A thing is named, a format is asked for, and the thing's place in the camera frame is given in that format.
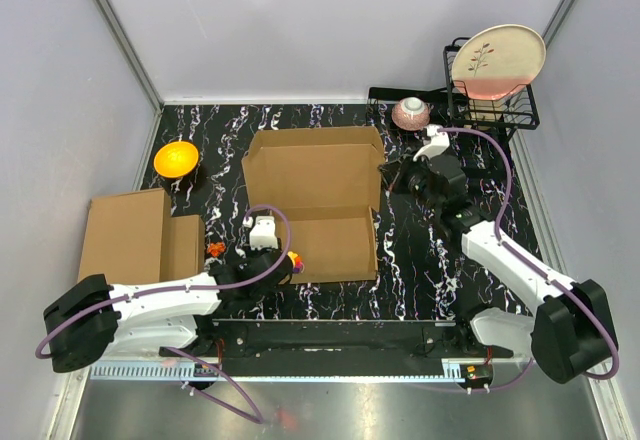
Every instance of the black dish rack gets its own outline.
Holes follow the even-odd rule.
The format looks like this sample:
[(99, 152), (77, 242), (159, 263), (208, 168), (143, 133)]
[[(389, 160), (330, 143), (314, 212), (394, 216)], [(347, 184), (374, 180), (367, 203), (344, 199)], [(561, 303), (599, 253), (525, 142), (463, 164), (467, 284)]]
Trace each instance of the black dish rack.
[(437, 111), (446, 108), (446, 113), (442, 112), (442, 116), (448, 117), (451, 125), (486, 130), (504, 147), (508, 146), (509, 140), (516, 131), (538, 128), (540, 117), (531, 85), (519, 85), (513, 90), (516, 93), (500, 100), (473, 100), (464, 94), (466, 91), (464, 82), (452, 80), (453, 61), (460, 48), (469, 39), (470, 37), (458, 37), (451, 42), (451, 45), (444, 47), (445, 87), (429, 91), (371, 87), (367, 102), (369, 112), (379, 115), (381, 103), (399, 102), (403, 98), (418, 97), (425, 103), (433, 104)]

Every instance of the plate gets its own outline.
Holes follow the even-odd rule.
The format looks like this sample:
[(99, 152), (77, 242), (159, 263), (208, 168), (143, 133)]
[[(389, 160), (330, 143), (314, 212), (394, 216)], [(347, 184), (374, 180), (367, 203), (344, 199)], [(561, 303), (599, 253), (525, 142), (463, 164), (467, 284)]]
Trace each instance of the plate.
[(191, 142), (177, 141), (166, 144), (153, 159), (153, 168), (165, 178), (180, 178), (198, 164), (200, 154)]
[(522, 25), (499, 25), (478, 33), (458, 51), (451, 78), (467, 97), (497, 100), (519, 92), (540, 73), (544, 40)]

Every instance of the dish rack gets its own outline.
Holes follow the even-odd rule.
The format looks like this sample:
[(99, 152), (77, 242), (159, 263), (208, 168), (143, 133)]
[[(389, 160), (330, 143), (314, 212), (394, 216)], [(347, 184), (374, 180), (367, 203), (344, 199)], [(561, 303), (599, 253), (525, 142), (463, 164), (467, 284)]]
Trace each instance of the dish rack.
[(447, 80), (449, 119), (458, 127), (478, 130), (497, 129), (507, 143), (516, 131), (535, 130), (540, 125), (538, 109), (530, 84), (518, 85), (512, 95), (498, 100), (474, 100), (465, 95), (464, 82), (452, 80), (451, 68), (456, 55), (470, 37), (458, 37), (444, 47), (444, 71)]

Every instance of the reflective floor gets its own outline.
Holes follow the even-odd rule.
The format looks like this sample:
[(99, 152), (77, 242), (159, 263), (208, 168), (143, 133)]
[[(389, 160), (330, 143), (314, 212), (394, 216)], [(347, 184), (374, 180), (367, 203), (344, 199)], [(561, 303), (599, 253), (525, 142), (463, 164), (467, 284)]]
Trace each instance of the reflective floor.
[[(512, 365), (497, 365), (495, 384), (516, 373)], [(512, 390), (471, 397), (409, 384), (256, 383), (245, 388), (267, 419), (265, 425), (192, 398), (173, 384), (90, 381), (73, 438), (605, 438), (586, 380), (557, 385), (537, 367)], [(208, 392), (244, 408), (227, 384)]]

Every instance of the yellow bowl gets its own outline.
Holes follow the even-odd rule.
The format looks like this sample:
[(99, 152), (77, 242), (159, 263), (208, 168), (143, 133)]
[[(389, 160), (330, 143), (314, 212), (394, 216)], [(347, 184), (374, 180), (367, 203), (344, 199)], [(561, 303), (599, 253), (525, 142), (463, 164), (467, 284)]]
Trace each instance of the yellow bowl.
[(162, 147), (153, 159), (153, 168), (165, 178), (180, 178), (198, 164), (198, 149), (190, 142), (171, 142)]

